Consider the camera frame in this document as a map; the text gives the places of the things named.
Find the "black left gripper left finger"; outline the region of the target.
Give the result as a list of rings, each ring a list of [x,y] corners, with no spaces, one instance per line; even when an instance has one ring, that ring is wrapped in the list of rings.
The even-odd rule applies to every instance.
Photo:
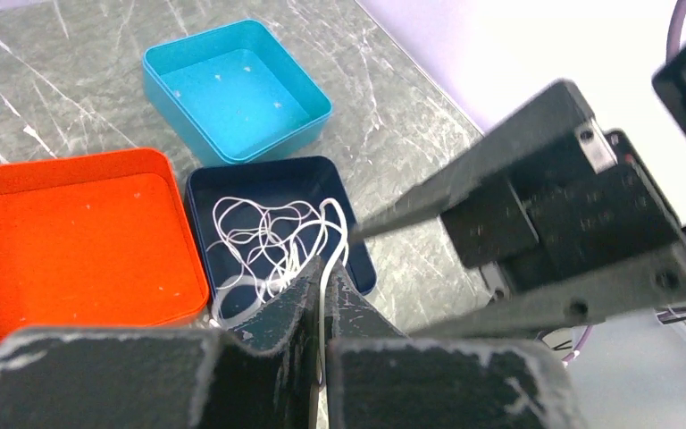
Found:
[[[234,331],[33,327],[0,343],[0,428],[309,428],[322,260]]]

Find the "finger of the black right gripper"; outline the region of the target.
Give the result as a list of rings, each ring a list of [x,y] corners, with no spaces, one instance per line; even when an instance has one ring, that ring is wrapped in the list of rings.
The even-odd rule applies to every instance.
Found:
[[[594,117],[573,81],[556,80],[445,167],[352,226],[348,238],[366,240],[432,220]]]
[[[591,322],[615,311],[615,296],[556,285],[529,292],[463,315],[450,316],[409,333],[412,338],[529,338],[537,332]]]

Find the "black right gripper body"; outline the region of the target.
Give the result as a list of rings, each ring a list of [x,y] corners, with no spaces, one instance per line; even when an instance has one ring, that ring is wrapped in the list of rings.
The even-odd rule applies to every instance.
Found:
[[[608,317],[686,302],[686,233],[622,137],[594,119],[440,219],[503,301],[566,285],[613,293]]]

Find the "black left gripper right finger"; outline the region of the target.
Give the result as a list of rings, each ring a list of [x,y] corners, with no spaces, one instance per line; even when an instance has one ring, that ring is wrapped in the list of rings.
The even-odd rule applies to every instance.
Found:
[[[325,293],[332,428],[583,428],[562,363],[536,341],[405,336],[335,265]]]

